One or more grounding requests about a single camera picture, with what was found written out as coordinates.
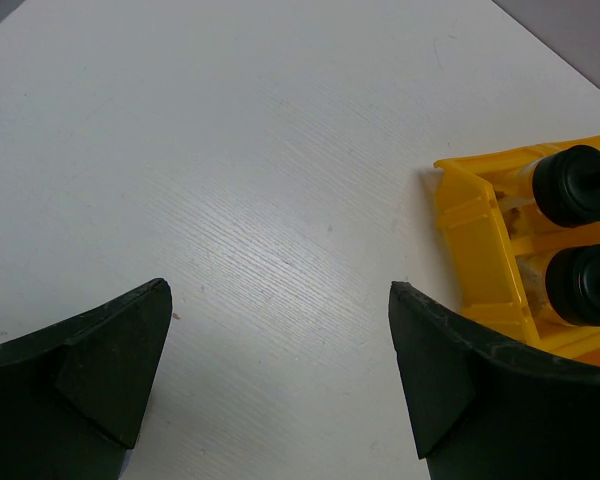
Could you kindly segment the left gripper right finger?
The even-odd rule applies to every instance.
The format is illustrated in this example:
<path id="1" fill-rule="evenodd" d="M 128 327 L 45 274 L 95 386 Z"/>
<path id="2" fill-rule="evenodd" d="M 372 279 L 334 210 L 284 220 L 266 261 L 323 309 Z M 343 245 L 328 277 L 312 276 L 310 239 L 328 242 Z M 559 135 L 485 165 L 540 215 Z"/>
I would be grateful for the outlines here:
<path id="1" fill-rule="evenodd" d="M 395 282 L 388 318 L 434 479 L 600 479 L 600 367 L 527 346 Z"/>

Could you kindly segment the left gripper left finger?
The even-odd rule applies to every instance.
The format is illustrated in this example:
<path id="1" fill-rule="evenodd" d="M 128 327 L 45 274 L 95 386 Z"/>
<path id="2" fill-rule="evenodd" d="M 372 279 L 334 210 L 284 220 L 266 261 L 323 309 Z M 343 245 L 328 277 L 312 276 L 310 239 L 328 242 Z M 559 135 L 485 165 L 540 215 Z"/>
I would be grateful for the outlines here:
<path id="1" fill-rule="evenodd" d="M 117 479 L 137 443 L 172 318 L 153 279 L 0 344 L 0 479 Z"/>

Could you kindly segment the black-cap white spice jar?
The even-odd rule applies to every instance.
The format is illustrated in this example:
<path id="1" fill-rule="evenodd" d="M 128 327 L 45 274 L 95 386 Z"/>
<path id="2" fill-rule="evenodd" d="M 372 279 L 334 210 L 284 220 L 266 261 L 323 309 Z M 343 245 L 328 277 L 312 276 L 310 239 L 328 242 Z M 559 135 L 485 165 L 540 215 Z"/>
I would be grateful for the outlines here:
<path id="1" fill-rule="evenodd" d="M 516 259 L 534 321 L 600 327 L 600 244 Z"/>

